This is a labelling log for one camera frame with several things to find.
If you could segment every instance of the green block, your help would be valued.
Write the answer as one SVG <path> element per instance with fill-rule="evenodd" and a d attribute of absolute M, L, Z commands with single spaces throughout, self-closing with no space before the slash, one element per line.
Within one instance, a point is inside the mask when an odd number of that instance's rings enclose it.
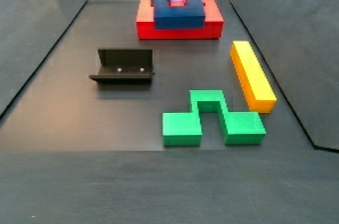
<path fill-rule="evenodd" d="M 256 112 L 229 112 L 226 115 L 225 144 L 258 144 L 265 129 Z"/>
<path fill-rule="evenodd" d="M 258 144 L 265 135 L 256 112 L 229 112 L 221 90 L 190 90 L 190 113 L 162 114 L 164 146 L 198 146 L 200 112 L 216 112 L 225 144 Z"/>
<path fill-rule="evenodd" d="M 221 90 L 190 90 L 190 111 L 217 112 L 220 109 L 228 112 L 224 93 Z"/>
<path fill-rule="evenodd" d="M 200 117 L 194 113 L 162 114 L 164 146 L 198 146 L 202 137 Z"/>

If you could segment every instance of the gray floor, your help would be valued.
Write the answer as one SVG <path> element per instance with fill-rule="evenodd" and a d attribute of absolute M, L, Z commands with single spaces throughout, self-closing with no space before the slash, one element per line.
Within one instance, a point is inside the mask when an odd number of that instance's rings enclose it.
<path fill-rule="evenodd" d="M 220 8 L 226 24 L 218 40 L 138 41 L 133 23 L 136 1 L 89 2 L 1 121 L 0 149 L 162 150 L 161 113 L 188 111 L 190 89 L 222 89 L 229 109 L 246 111 L 229 49 L 233 40 L 248 40 L 249 36 L 229 3 L 220 3 Z M 153 50 L 149 89 L 97 86 L 88 79 L 100 67 L 97 48 Z M 308 143 L 304 138 L 293 140 L 301 132 L 276 84 L 270 84 L 278 101 L 272 113 L 262 117 L 266 136 L 257 148 L 274 148 L 281 140 L 286 148 L 297 148 Z M 226 150 L 216 115 L 204 114 L 202 122 L 200 149 Z"/>
<path fill-rule="evenodd" d="M 339 156 L 312 150 L 270 79 L 260 146 L 225 147 L 204 114 L 202 146 L 162 149 L 160 114 L 188 110 L 189 89 L 222 89 L 246 110 L 228 52 L 249 36 L 220 2 L 218 41 L 137 41 L 136 8 L 86 4 L 1 120 L 3 223 L 336 223 Z M 154 50 L 149 90 L 97 88 L 98 47 Z"/>

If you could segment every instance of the blue block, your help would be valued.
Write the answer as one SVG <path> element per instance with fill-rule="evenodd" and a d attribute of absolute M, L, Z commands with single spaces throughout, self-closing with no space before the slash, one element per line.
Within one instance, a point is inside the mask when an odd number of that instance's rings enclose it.
<path fill-rule="evenodd" d="M 186 0 L 186 5 L 180 7 L 170 7 L 166 0 L 153 0 L 153 22 L 156 30 L 204 28 L 202 0 Z"/>

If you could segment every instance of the stacked blocks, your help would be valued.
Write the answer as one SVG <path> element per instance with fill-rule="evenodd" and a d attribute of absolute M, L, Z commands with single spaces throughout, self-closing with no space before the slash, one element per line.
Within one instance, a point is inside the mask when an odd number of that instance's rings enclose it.
<path fill-rule="evenodd" d="M 230 58 L 249 110 L 258 113 L 269 113 L 276 102 L 276 97 L 261 71 L 249 42 L 233 42 Z"/>
<path fill-rule="evenodd" d="M 222 33 L 224 19 L 214 0 L 202 0 L 204 28 L 185 30 L 156 30 L 150 0 L 140 0 L 136 15 L 138 39 L 217 39 Z"/>
<path fill-rule="evenodd" d="M 256 112 L 229 112 L 221 90 L 190 90 L 190 112 L 162 114 L 164 146 L 198 146 L 200 112 L 216 112 L 225 144 L 258 144 L 265 130 Z"/>
<path fill-rule="evenodd" d="M 168 0 L 153 0 L 156 30 L 200 29 L 204 27 L 205 12 L 201 0 L 185 0 L 185 6 L 172 7 Z"/>

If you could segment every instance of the yellow block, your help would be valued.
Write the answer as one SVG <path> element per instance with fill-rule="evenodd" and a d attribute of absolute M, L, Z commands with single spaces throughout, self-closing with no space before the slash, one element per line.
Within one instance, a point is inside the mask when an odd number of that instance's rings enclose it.
<path fill-rule="evenodd" d="M 249 42 L 233 42 L 230 58 L 249 110 L 258 113 L 269 113 L 276 102 L 276 97 L 270 90 Z"/>

